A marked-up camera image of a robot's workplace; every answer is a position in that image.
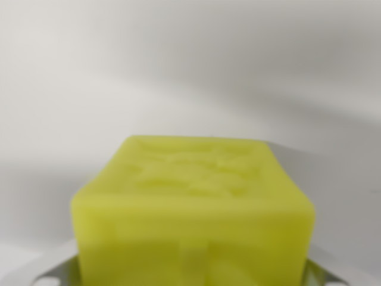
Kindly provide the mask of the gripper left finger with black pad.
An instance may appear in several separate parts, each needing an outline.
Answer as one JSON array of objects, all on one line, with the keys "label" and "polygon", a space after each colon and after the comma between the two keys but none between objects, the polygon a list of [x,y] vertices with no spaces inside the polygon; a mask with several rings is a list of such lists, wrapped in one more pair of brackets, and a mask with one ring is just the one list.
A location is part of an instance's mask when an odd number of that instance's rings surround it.
[{"label": "gripper left finger with black pad", "polygon": [[32,285],[83,285],[77,256],[40,274]]}]

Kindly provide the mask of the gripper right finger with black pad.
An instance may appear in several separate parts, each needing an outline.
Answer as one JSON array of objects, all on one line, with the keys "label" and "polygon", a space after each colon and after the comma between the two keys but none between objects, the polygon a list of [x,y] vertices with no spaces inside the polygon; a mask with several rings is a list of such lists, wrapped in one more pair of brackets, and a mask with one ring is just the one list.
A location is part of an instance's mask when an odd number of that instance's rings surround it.
[{"label": "gripper right finger with black pad", "polygon": [[342,285],[349,282],[344,278],[345,268],[334,261],[307,259],[301,281],[302,286]]}]

